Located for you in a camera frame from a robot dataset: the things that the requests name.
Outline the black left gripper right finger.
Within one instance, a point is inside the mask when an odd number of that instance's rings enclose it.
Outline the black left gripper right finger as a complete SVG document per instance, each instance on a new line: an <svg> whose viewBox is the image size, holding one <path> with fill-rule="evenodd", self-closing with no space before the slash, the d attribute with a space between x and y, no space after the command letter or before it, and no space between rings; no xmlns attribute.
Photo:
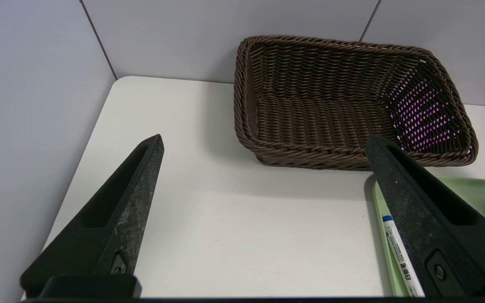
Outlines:
<svg viewBox="0 0 485 303"><path fill-rule="evenodd" d="M426 297L485 298L483 215L389 140L365 152Z"/></svg>

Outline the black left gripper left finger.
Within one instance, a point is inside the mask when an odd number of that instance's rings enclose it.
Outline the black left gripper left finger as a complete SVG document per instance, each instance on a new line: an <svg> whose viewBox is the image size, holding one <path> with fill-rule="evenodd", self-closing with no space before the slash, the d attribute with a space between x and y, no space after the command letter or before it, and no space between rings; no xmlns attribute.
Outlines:
<svg viewBox="0 0 485 303"><path fill-rule="evenodd" d="M134 276L164 154L143 140L20 277L27 297L139 297Z"/></svg>

